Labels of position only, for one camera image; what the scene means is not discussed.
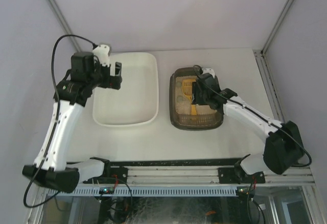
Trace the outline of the yellow litter scoop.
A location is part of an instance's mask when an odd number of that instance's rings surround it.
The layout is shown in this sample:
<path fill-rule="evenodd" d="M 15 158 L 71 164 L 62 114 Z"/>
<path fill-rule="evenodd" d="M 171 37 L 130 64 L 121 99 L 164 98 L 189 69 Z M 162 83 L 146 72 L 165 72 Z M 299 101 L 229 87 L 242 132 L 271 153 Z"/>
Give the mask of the yellow litter scoop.
<path fill-rule="evenodd" d="M 183 79 L 182 80 L 182 93 L 183 95 L 190 101 L 191 103 L 191 115 L 196 116 L 196 105 L 193 104 L 193 93 L 192 93 L 192 85 L 195 82 L 195 79 Z"/>

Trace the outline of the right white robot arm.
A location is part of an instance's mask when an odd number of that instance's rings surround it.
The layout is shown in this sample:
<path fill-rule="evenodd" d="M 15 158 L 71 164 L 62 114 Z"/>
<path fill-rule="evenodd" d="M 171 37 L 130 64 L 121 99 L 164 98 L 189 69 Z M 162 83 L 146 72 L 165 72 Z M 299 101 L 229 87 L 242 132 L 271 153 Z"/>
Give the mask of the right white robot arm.
<path fill-rule="evenodd" d="M 231 89 L 222 90 L 217 77 L 209 72 L 197 75 L 192 84 L 192 102 L 222 110 L 225 116 L 242 123 L 262 140 L 261 153 L 248 154 L 235 165 L 238 174 L 253 175 L 269 170 L 281 175 L 290 167 L 298 167 L 298 161 L 306 153 L 295 123 L 283 123 L 264 115 Z"/>

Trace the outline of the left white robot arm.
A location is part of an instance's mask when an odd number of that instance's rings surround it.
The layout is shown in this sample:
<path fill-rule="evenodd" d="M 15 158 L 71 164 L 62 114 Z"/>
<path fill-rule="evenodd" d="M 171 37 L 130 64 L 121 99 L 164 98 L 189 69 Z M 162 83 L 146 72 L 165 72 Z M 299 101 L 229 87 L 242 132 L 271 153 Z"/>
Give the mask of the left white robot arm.
<path fill-rule="evenodd" d="M 95 88 L 119 90 L 122 64 L 100 63 L 100 56 L 77 52 L 71 57 L 71 67 L 55 85 L 53 115 L 44 143 L 33 164 L 25 165 L 22 174 L 32 183 L 58 192 L 71 193 L 77 185 L 103 174 L 108 160 L 92 157 L 68 165 L 67 150 L 74 127 Z"/>

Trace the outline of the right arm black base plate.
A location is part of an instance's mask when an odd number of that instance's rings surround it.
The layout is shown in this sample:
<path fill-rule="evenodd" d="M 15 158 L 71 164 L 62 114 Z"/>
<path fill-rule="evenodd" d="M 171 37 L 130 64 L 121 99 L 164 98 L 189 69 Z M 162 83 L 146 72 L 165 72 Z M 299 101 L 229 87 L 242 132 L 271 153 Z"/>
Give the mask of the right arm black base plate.
<path fill-rule="evenodd" d="M 265 175 L 262 171 L 252 175 L 247 174 L 241 168 L 241 160 L 238 160 L 233 166 L 219 167 L 218 177 L 220 184 L 250 184 L 253 182 L 266 183 Z"/>

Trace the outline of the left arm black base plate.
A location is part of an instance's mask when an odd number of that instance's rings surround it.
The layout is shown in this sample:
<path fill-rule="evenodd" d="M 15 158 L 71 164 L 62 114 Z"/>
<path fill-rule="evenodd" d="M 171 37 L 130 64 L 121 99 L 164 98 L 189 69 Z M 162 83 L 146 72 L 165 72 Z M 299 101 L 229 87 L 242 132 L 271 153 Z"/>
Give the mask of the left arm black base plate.
<path fill-rule="evenodd" d="M 118 178 L 119 180 L 123 180 L 124 182 L 127 180 L 128 169 L 123 166 L 115 166 L 109 160 L 98 158 L 98 157 L 91 157 L 92 160 L 101 161 L 104 163 L 104 170 L 100 176 L 88 179 L 83 181 L 84 184 L 91 184 L 91 183 L 99 183 L 99 184 L 113 184 L 116 181 L 113 178 Z"/>

